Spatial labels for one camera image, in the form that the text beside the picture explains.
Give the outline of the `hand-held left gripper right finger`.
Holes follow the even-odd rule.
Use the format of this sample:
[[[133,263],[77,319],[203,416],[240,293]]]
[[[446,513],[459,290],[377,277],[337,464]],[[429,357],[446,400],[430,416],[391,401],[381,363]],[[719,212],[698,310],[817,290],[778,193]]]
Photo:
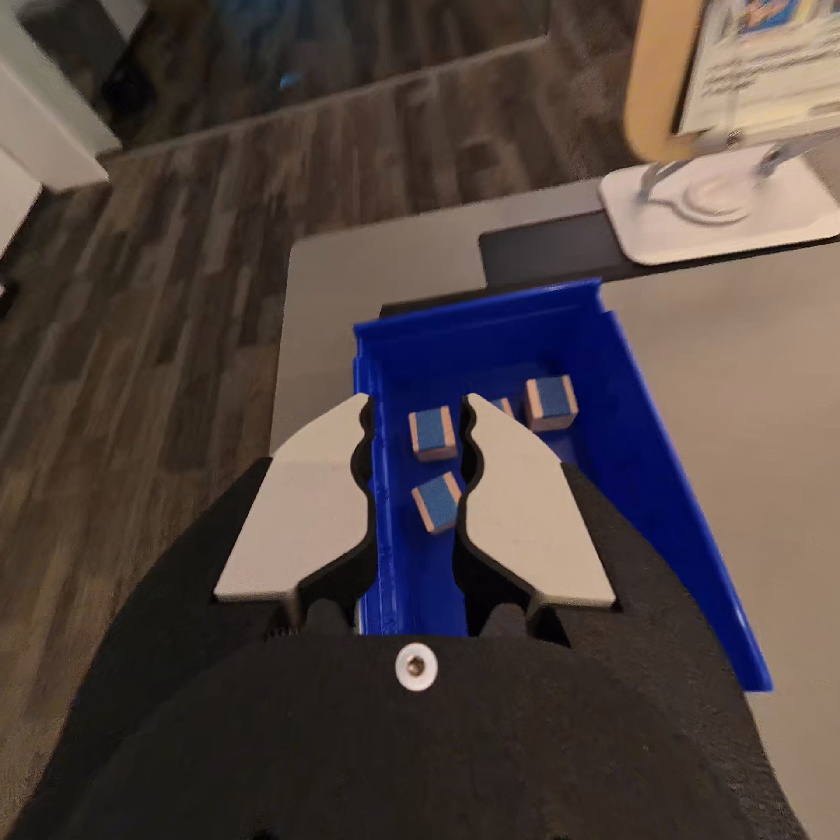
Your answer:
[[[458,502],[453,576],[468,627],[500,605],[530,627],[554,607],[611,610],[617,595],[567,477],[536,434],[485,397],[462,399],[465,489]]]

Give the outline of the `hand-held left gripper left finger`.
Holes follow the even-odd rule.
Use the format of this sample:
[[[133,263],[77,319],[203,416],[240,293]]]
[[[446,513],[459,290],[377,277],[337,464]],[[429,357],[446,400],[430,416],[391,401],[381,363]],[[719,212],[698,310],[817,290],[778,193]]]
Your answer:
[[[219,602],[276,602],[303,624],[330,601],[354,622],[378,571],[374,436],[374,398],[355,394],[276,450],[215,585]]]

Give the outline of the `blue plastic bin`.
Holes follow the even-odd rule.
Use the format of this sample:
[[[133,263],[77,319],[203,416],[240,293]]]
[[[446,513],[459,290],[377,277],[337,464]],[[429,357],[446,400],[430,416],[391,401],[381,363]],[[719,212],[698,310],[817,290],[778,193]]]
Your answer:
[[[374,399],[373,476],[379,573],[360,602],[373,635],[465,636],[464,598],[452,573],[453,532],[425,532],[412,488],[461,455],[422,463],[409,413],[461,399],[509,398],[524,418],[527,380],[569,375],[580,413],[542,436],[579,467],[653,546],[698,603],[743,690],[770,691],[770,669],[676,448],[597,279],[415,310],[354,329],[353,384]]]

